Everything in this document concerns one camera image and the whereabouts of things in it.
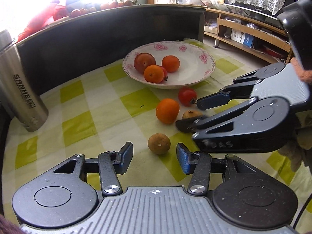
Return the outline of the television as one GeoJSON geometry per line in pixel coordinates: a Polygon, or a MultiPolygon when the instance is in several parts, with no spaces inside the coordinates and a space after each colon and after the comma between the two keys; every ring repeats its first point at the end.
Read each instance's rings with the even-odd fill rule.
{"type": "Polygon", "coordinates": [[[223,9],[228,12],[232,12],[235,14],[240,14],[246,16],[248,18],[253,18],[255,20],[261,21],[263,23],[267,23],[271,26],[282,29],[282,25],[276,16],[272,15],[269,11],[266,11],[262,8],[256,8],[252,5],[235,5],[235,4],[227,4],[220,3],[218,4],[220,9],[223,9]]]}

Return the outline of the red plastic bag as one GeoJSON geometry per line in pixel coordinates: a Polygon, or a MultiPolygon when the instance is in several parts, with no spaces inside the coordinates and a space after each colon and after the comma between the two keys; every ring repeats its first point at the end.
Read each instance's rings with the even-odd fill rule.
{"type": "Polygon", "coordinates": [[[59,0],[49,3],[42,12],[32,18],[25,29],[18,35],[17,42],[20,42],[42,30],[46,25],[69,15],[70,13],[66,6],[59,4],[59,0]]]}

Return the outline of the red cherry tomato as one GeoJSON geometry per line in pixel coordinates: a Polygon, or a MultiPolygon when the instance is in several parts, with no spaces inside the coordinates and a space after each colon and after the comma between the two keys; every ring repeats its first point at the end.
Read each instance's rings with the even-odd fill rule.
{"type": "Polygon", "coordinates": [[[167,70],[163,66],[160,66],[160,68],[163,70],[163,74],[164,74],[162,81],[167,81],[168,80],[168,72],[167,72],[167,70]]]}

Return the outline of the blue white box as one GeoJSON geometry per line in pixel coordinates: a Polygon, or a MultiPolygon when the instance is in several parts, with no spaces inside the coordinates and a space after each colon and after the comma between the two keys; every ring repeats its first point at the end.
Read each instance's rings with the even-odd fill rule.
{"type": "Polygon", "coordinates": [[[254,47],[254,36],[248,33],[244,33],[236,29],[232,29],[230,39],[242,45],[245,45],[248,48],[254,47]]]}

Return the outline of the fruits on coffee table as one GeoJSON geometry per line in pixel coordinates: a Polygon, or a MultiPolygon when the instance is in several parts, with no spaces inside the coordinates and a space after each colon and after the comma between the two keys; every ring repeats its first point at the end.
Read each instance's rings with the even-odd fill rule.
{"type": "Polygon", "coordinates": [[[66,10],[68,11],[70,18],[75,18],[93,12],[133,5],[139,5],[138,0],[113,0],[110,3],[104,4],[83,3],[79,0],[66,0],[66,10]]]}

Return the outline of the large dark red tomato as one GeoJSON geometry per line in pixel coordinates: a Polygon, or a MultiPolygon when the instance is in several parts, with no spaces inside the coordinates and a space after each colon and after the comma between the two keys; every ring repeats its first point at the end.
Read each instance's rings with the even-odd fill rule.
{"type": "Polygon", "coordinates": [[[134,60],[134,67],[141,74],[144,74],[144,70],[148,66],[155,65],[155,64],[156,64],[156,61],[155,61],[154,56],[152,56],[149,53],[140,53],[135,57],[135,60],[134,60]]]}

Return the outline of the dark coffee table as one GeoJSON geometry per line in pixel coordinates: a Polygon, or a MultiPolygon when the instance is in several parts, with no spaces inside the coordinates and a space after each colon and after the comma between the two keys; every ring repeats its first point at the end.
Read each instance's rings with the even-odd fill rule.
{"type": "Polygon", "coordinates": [[[82,74],[161,41],[204,37],[205,9],[191,5],[134,5],[93,12],[46,28],[17,44],[25,75],[43,94],[82,74]]]}

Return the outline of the stainless steel thermos bottle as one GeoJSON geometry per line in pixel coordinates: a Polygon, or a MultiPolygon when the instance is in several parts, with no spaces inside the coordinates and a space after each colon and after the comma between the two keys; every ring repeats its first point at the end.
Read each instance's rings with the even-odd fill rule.
{"type": "Polygon", "coordinates": [[[16,44],[8,30],[1,31],[1,104],[29,132],[38,130],[49,111],[32,90],[23,71],[16,44]]]}

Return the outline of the brown kiwi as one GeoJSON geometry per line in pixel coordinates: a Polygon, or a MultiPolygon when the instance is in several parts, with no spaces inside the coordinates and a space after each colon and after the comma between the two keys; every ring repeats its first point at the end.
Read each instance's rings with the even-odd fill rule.
{"type": "Polygon", "coordinates": [[[203,115],[202,112],[197,110],[187,110],[183,113],[183,119],[201,117],[203,115]]]}
{"type": "Polygon", "coordinates": [[[166,154],[170,150],[170,147],[170,139],[165,134],[156,133],[148,139],[148,148],[156,155],[166,154]]]}

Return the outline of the orange mandarin front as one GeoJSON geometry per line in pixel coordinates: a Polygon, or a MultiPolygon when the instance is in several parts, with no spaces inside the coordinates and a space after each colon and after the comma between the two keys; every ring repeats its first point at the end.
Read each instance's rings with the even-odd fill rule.
{"type": "Polygon", "coordinates": [[[144,79],[150,83],[161,83],[164,80],[164,70],[157,65],[148,66],[143,73],[144,79]]]}

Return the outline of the green checkered tablecloth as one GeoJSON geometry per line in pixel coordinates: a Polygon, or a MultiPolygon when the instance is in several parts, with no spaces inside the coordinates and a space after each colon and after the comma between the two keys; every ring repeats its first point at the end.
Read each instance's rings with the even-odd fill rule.
{"type": "MultiPolygon", "coordinates": [[[[216,60],[214,73],[195,85],[198,97],[210,95],[229,85],[233,78],[268,63],[227,44],[213,48],[211,38],[186,41],[207,50],[216,60]]],[[[122,60],[57,86],[40,97],[49,110],[45,124],[36,132],[27,132],[16,118],[8,130],[2,171],[4,216],[18,224],[11,200],[23,184],[81,153],[86,158],[105,151],[118,151],[125,142],[134,145],[134,156],[125,175],[119,176],[123,190],[127,186],[187,187],[191,176],[181,170],[176,158],[176,144],[183,142],[197,151],[187,134],[175,125],[158,121],[155,108],[165,98],[177,99],[178,90],[146,87],[128,77],[122,60]],[[167,154],[154,155],[147,141],[155,133],[170,138],[167,154]]],[[[296,193],[299,209],[311,194],[311,175],[304,165],[295,173],[290,161],[278,152],[241,154],[240,158],[290,186],[296,193]]]]}

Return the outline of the orange mandarin back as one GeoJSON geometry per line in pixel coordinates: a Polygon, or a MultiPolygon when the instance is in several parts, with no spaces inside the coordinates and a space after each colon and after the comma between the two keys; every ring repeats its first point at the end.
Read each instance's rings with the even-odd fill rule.
{"type": "Polygon", "coordinates": [[[180,106],[179,103],[173,99],[166,98],[159,102],[156,107],[157,119],[166,124],[173,124],[179,114],[180,106]]]}

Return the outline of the wooden tv cabinet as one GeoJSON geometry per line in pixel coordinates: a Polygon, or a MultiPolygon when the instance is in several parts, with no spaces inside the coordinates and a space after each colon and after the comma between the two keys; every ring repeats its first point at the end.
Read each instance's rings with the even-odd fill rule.
{"type": "Polygon", "coordinates": [[[293,57],[290,42],[279,26],[241,14],[206,9],[204,34],[241,49],[269,63],[288,63],[293,57]]]}

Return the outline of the orange mandarin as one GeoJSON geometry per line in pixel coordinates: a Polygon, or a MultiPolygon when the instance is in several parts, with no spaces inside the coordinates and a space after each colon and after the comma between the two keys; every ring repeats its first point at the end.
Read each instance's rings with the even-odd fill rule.
{"type": "Polygon", "coordinates": [[[143,73],[144,79],[150,83],[161,83],[164,80],[164,70],[157,65],[148,66],[143,73]]]}
{"type": "Polygon", "coordinates": [[[166,124],[173,124],[179,114],[180,106],[179,103],[173,99],[166,98],[159,102],[156,107],[157,119],[166,124]]]}

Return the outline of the small orange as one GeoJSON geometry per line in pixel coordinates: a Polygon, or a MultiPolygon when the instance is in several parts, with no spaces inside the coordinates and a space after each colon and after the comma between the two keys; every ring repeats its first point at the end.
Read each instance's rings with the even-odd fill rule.
{"type": "Polygon", "coordinates": [[[180,67],[180,60],[176,56],[165,56],[162,59],[161,65],[167,72],[176,72],[180,67]]]}

